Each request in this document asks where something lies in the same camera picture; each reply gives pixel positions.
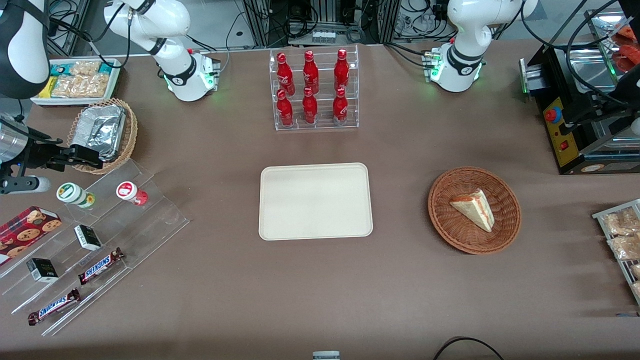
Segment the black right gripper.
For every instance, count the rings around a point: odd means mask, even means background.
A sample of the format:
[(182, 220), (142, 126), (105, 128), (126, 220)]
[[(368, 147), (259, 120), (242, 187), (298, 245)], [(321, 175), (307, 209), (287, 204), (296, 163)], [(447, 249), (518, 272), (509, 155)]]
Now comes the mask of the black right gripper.
[(29, 128), (22, 165), (28, 169), (54, 171), (64, 171), (66, 166), (73, 166), (78, 171), (102, 171), (104, 162), (98, 151), (82, 145), (66, 148), (60, 146), (61, 143), (61, 139), (52, 140), (50, 136)]

